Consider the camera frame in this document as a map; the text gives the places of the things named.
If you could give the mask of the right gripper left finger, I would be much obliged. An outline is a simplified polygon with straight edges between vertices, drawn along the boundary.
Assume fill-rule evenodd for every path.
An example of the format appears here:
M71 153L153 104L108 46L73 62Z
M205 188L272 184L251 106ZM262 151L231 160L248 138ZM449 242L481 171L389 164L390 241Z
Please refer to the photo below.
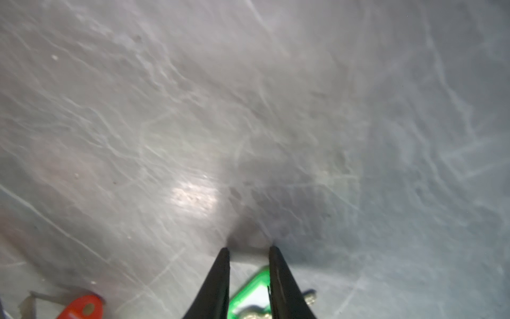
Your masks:
M184 319L227 319L230 287L230 251L219 251Z

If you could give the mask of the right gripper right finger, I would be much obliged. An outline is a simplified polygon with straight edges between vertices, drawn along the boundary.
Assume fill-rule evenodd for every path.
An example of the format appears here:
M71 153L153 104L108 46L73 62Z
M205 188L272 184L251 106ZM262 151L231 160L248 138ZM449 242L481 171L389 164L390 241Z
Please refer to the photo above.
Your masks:
M270 308L275 319L316 319L294 279L282 252L269 249Z

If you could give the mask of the green key tag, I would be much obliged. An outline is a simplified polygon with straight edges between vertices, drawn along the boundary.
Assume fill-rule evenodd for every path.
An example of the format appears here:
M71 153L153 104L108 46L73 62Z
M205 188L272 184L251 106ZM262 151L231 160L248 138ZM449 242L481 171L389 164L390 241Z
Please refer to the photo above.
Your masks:
M301 292L306 304L316 300L316 291ZM270 308L270 267L262 268L230 300L228 318L273 318Z

